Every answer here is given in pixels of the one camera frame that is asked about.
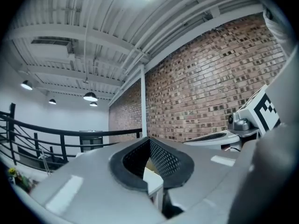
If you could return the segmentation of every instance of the white wall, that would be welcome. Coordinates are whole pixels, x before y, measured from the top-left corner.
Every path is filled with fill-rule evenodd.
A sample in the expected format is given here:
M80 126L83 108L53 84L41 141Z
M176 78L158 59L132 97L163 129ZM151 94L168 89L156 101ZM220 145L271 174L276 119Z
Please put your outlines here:
M63 95L55 97L57 104L51 105L48 101L52 96L45 96L37 89L22 88L23 81L10 65L0 63L0 111L9 112L10 104L15 103L15 119L24 123L69 131L108 131L107 103L98 102L98 107L91 107L83 99L68 99ZM33 137L33 131L26 132ZM59 135L37 133L40 140L60 143ZM79 137L66 136L65 143L79 145ZM109 143L109 138L104 137L103 143ZM60 147L53 146L53 150L61 153ZM67 147L66 151L67 154L77 154L80 148Z

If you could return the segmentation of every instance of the yellow flower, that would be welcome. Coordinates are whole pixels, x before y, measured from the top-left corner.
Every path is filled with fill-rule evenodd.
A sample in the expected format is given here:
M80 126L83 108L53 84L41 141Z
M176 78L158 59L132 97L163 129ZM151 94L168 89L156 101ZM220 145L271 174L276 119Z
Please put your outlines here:
M15 168L10 168L10 169L8 170L8 172L9 172L9 174L11 174L11 175L15 175L16 170L15 170Z

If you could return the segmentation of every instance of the staircase railing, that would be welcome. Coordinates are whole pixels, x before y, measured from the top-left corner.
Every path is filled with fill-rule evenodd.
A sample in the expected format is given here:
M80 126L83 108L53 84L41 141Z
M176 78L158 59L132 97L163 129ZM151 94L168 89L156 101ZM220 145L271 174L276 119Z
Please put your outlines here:
M109 132L76 132L76 131L64 131L64 130L57 130L57 129L50 129L50 128L45 128L45 127L40 127L40 126L35 126L35 125L30 125L30 124L26 124L20 121L17 121L15 119L12 119L11 117L9 117L7 115L7 113L0 113L0 120L3 120L6 122L6 126L0 126L0 128L2 130L4 130L5 132L3 132L2 134L0 134L0 138L5 140L6 142L9 143L9 146L4 145L3 143L0 142L0 145L2 145L4 148L8 149L10 151L11 156L9 156L7 153L3 152L2 150L0 150L1 153L3 153L5 156L9 157L10 159L12 159L14 161L14 164L17 165L17 163L21 163L23 165L29 166L31 168L35 168L38 170L42 170L45 171L45 167L43 166L43 162L41 159L38 159L38 157L40 157L41 155L41 148L43 148L43 152L48 156L47 160L47 164L49 166L49 168L52 170L55 170L56 168L59 168L60 166L66 164L68 162L68 158L73 158L76 157L76 155L73 154L67 154L66 152L66 148L67 147L78 147L78 148L102 148L105 146L110 146L113 145L115 143L109 143L109 144L90 144L90 145L82 145L82 144L66 144L65 143L65 137L66 136L74 136L74 137L78 137L78 139L80 139L80 137L83 138L95 138L95 137L105 137L105 136L115 136L115 135L124 135L124 134L136 134L136 138L140 137L140 133L142 132L142 129L131 129L131 130L121 130L121 131L109 131ZM19 127L24 134L21 134L20 131L18 131L18 129L16 129L15 127ZM28 135L28 133L26 133L24 131L24 128L34 131L34 137L30 137ZM56 142L50 142L50 141L45 141L45 140L40 140L38 138L38 133L37 132L41 132L41 133L47 133L47 134L53 134L53 135L59 135L60 137L60 142L56 143ZM17 140L21 140L21 139L25 139L26 141L28 141L30 144L34 144L34 147L30 147L30 145L26 142L24 142L24 140L21 140L23 144L20 144L20 142L16 141L15 138L17 138ZM48 144L51 146L58 146L60 147L61 153L54 153L53 152L53 147L50 147L50 149L46 149L45 147L41 146L42 144ZM20 147L22 149L26 149L26 150L30 150L30 151L34 151L36 152L36 157L32 156L32 155L26 155L24 154L24 152L19 152L13 149L13 146L17 146ZM40 164L40 167L33 167L31 165L28 165L24 162L21 162L20 160L17 160L15 158L15 154L18 154L19 156L22 156L24 158L27 158L29 160L33 160L36 161L37 163Z

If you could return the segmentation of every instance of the ceiling beam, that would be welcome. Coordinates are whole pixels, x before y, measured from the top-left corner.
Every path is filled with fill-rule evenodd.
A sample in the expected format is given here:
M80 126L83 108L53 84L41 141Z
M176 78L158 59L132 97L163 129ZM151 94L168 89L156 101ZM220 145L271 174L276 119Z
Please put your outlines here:
M85 95L88 90L86 89L78 89L74 87L68 87L64 85L56 85L56 84L38 84L35 86L38 89L41 90L48 90L48 91L61 91L65 93L74 93L74 94L80 94L80 95ZM93 91L93 93L96 94L98 98L112 98L113 94L110 93L105 93L105 92L100 92L100 91Z
M85 27L63 24L40 24L10 30L3 41L37 36L57 36L84 41L85 31ZM134 46L129 42L94 29L88 31L86 41L112 48L124 54L128 54L131 49L134 49Z
M45 66L27 66L27 69L30 73L42 73L42 74L50 74L56 76L69 77L74 79L85 80L86 74L84 72L61 69L61 68L52 68ZM92 74L88 74L88 80L108 85L113 85L117 87L121 87L123 85L122 81L110 79L107 77L96 76Z
M82 61L84 61L84 56L82 55L75 55L75 58L76 59L82 59ZM96 57L94 59L94 56L91 56L91 55L86 55L86 59L87 60L94 60L95 63L96 62L99 62L100 64L104 64L104 65L107 65L107 66L110 66L112 68L116 68L116 69L122 69L121 68L121 63L118 63L118 62L115 62L115 61L112 61L112 60L108 60L106 58L103 58L103 57Z

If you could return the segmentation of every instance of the gray surface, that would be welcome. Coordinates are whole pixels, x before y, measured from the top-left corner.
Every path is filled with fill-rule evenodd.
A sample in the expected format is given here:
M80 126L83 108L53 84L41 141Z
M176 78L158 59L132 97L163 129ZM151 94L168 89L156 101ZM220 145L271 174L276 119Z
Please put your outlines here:
M187 144L187 145L190 145L190 146L205 147L205 148L209 148L209 149L218 149L218 150L221 150L222 145L230 144L231 146L236 146L236 145L241 144L241 141L240 141L239 137L229 138L229 136L231 136L232 134L227 132L227 131L220 132L220 133L224 133L225 136L220 137L220 138L216 138L216 139L211 139L211 140L193 141L193 140L196 140L196 139L207 137L209 135L213 135L214 133L212 133L212 134L208 134L207 136L201 136L201 137L197 137L193 140L188 140L184 144Z
M77 175L84 181L62 214L63 219L78 224L139 224L141 220L145 224L163 222L166 218L146 193L125 189L110 174L108 160L111 155L138 140L95 149L79 156L40 183L31 196L44 206L70 175Z
M238 131L238 130L229 129L228 131L238 135L241 138L246 138L246 137L249 137L251 135L254 135L255 133L258 133L259 129L258 128L253 128L253 129L249 129L249 130L245 130L245 131Z
M229 211L251 164L256 140L245 143L234 166L212 192L166 224L226 224Z
M266 89L266 94L274 104L280 121L285 124L299 120L299 46L296 45L290 58Z
M175 146L188 154L194 161L194 173L183 187L170 189L169 195L173 205L188 210L205 198L223 180L232 167L211 161L215 155L236 159L239 152L213 150L199 146L177 145L176 143L158 139L163 143Z
M255 140L246 143L241 153L235 153L158 139L188 154L195 164L194 173L186 184L169 190L172 204L185 210L170 220L166 220L146 193L125 189L110 173L110 157L138 140L79 156L40 183L31 196L44 207L71 175L77 175L84 178L83 185L61 215L72 223L226 223L234 196L248 173ZM238 159L230 167L211 161L215 155Z

